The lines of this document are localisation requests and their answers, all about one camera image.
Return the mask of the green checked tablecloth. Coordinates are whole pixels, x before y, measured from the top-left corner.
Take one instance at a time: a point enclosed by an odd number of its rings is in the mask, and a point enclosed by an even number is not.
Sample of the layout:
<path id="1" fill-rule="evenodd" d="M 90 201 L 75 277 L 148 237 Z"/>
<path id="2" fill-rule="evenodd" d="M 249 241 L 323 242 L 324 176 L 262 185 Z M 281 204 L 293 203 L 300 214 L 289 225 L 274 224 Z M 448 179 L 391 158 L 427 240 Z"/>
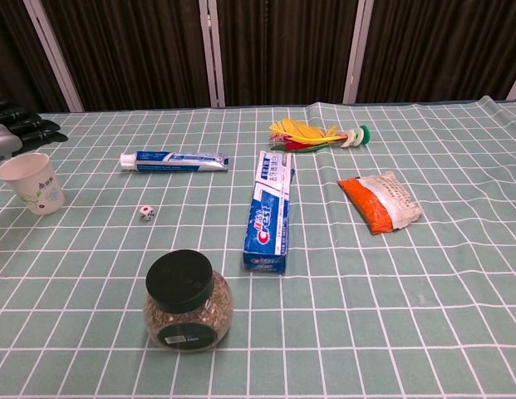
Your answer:
<path id="1" fill-rule="evenodd" d="M 284 275 L 243 268 L 269 127 L 368 126 L 293 157 Z M 516 399 L 516 102 L 54 114 L 66 202 L 38 217 L 0 180 L 0 399 Z M 222 171 L 123 170 L 136 151 L 220 153 Z M 422 208 L 373 235 L 338 180 L 393 171 Z M 155 216 L 146 221 L 140 208 Z M 145 328 L 145 275 L 207 256 L 233 318 L 211 351 Z"/>

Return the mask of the colourful feather shuttlecock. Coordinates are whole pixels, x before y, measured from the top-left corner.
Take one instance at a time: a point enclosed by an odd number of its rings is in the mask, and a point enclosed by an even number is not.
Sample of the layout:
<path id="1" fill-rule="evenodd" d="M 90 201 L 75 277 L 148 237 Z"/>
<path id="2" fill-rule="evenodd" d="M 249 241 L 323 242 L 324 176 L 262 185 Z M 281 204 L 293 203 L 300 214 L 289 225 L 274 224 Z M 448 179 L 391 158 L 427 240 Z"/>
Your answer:
<path id="1" fill-rule="evenodd" d="M 271 150 L 283 152 L 316 152 L 329 146 L 340 148 L 366 145 L 371 139 L 367 126 L 359 126 L 347 131 L 339 131 L 336 126 L 323 130 L 301 121 L 285 118 L 270 126 L 270 138 L 278 143 Z"/>

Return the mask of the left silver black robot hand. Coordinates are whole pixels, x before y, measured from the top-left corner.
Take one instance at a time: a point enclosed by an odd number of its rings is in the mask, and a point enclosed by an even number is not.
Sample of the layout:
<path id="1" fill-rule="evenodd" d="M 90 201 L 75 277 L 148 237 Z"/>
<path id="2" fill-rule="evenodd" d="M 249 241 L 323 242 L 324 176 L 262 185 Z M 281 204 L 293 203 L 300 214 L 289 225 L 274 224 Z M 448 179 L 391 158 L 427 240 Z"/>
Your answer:
<path id="1" fill-rule="evenodd" d="M 44 145 L 68 141 L 61 127 L 17 104 L 0 101 L 0 163 Z"/>

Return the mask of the glass jar with black lid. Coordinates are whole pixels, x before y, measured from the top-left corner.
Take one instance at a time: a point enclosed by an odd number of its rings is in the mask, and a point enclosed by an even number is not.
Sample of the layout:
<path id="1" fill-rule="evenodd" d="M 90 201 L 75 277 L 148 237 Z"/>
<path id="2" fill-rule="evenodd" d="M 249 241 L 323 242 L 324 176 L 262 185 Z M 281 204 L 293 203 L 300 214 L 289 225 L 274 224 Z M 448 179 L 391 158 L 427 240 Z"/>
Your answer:
<path id="1" fill-rule="evenodd" d="M 208 258 L 179 249 L 157 259 L 145 278 L 145 325 L 167 350 L 196 352 L 216 346 L 229 330 L 231 289 Z"/>

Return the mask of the blue Crest toothpaste box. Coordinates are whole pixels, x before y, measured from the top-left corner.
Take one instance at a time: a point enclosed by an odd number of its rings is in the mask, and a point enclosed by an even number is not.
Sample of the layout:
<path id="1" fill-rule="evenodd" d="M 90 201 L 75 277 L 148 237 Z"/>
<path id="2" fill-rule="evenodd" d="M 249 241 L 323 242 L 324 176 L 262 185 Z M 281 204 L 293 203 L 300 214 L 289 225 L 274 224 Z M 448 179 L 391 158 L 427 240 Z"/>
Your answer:
<path id="1" fill-rule="evenodd" d="M 293 175 L 290 154 L 259 153 L 243 243 L 243 266 L 249 271 L 286 272 Z"/>

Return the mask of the blue white toothpaste tube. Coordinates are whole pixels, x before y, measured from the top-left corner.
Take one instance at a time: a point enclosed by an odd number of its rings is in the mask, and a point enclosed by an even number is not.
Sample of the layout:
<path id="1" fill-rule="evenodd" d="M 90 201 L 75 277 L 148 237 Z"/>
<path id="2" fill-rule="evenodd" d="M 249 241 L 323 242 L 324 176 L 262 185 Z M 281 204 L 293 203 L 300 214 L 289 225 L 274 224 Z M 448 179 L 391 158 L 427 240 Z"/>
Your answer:
<path id="1" fill-rule="evenodd" d="M 220 153 L 136 151 L 133 154 L 121 154 L 120 167 L 142 173 L 222 171 L 229 168 L 229 158 Z"/>

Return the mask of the white paper cup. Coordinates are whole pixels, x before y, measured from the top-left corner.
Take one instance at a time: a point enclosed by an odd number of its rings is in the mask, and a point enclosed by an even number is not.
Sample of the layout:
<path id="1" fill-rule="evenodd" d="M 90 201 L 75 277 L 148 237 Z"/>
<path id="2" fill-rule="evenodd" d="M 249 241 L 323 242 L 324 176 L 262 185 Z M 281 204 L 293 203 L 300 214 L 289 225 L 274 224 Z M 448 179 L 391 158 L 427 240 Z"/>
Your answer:
<path id="1" fill-rule="evenodd" d="M 52 214 L 64 205 L 65 195 L 47 154 L 11 158 L 0 166 L 0 180 L 35 215 Z"/>

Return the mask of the orange white snack packet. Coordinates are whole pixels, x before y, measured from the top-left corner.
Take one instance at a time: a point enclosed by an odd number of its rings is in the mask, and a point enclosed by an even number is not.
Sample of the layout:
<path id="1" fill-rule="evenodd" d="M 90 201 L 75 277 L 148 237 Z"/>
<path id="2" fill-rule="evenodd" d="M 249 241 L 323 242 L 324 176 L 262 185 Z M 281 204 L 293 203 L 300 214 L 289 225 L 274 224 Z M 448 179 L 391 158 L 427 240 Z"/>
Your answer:
<path id="1" fill-rule="evenodd" d="M 422 215 L 422 208 L 393 171 L 338 180 L 373 235 L 403 229 Z"/>

